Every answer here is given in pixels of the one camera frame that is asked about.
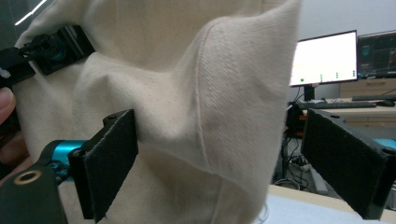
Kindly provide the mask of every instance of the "finger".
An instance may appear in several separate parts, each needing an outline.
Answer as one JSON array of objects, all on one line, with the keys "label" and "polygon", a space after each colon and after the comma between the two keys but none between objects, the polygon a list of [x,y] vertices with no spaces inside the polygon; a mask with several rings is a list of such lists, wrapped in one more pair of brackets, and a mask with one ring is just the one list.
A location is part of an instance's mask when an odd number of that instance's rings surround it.
[{"label": "finger", "polygon": [[0,124],[3,123],[15,108],[14,93],[9,88],[0,89]]},{"label": "finger", "polygon": [[32,160],[30,157],[26,158],[17,168],[15,168],[11,173],[6,175],[3,179],[0,180],[0,187],[6,182],[7,179],[15,175],[17,172],[26,170],[27,168],[32,166]]},{"label": "finger", "polygon": [[21,132],[0,148],[0,162],[6,165],[17,166],[28,155],[27,146]]}]

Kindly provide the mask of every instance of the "human hand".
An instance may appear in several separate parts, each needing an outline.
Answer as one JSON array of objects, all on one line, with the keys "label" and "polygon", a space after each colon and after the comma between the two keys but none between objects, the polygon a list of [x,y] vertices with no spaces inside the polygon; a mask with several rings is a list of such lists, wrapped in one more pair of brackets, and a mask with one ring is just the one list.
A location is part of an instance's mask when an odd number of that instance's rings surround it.
[{"label": "human hand", "polygon": [[[11,115],[15,104],[12,91],[9,88],[0,89],[0,124]],[[0,186],[12,175],[32,165],[21,131],[0,133],[0,162],[12,170],[10,174],[0,179]]]}]

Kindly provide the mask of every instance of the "cloth bag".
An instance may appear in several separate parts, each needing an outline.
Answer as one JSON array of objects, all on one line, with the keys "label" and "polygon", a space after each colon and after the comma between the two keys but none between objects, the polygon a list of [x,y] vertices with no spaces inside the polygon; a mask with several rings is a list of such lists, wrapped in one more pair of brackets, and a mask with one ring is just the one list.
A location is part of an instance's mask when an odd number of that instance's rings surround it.
[{"label": "cloth bag", "polygon": [[[53,140],[90,139],[105,116],[133,108],[139,155],[100,223],[251,223],[280,150],[299,6],[54,1],[17,46],[78,24],[96,52],[15,86],[33,159]],[[69,223],[92,223],[72,183],[60,192]]]}]

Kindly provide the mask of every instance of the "monitor screen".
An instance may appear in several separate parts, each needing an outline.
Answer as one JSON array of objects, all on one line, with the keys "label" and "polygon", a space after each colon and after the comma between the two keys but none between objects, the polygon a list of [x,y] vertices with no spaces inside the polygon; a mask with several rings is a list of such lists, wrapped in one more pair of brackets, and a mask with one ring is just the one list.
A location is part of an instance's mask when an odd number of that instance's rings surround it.
[{"label": "monitor screen", "polygon": [[356,45],[356,31],[299,41],[290,86],[356,80]]},{"label": "monitor screen", "polygon": [[396,77],[396,31],[358,37],[358,78]]}]

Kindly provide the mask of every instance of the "office background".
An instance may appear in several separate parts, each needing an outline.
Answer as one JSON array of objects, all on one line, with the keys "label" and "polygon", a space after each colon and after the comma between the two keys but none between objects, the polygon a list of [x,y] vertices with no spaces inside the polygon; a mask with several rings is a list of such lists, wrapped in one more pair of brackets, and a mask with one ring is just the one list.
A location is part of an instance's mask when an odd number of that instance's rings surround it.
[{"label": "office background", "polygon": [[[0,49],[13,46],[27,29],[32,18],[44,10],[53,0],[0,0]],[[28,12],[41,2],[32,17],[15,26]],[[303,0],[300,16],[299,39],[357,30],[358,35],[396,30],[395,0]],[[292,101],[298,88],[290,88]],[[338,98],[339,84],[316,88],[317,98]]]}]

